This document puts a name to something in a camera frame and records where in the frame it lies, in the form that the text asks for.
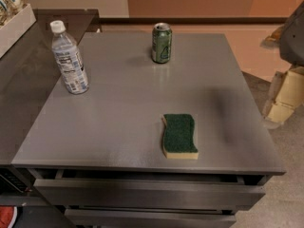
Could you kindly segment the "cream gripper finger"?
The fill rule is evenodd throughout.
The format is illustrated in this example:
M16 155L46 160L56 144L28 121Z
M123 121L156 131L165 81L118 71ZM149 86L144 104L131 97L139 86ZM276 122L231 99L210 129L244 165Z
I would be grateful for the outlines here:
M278 47L283 29L283 26L276 28L262 41L262 45L265 47Z
M277 71L271 82L262 116L269 126L284 124L304 104L304 67L292 66Z

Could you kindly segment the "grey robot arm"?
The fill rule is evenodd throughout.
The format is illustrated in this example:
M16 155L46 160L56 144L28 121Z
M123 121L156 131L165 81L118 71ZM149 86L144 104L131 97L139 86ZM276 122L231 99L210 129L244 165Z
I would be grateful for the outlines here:
M304 2L264 42L278 45L280 58L291 64L275 73L262 110L264 125L276 129L304 104Z

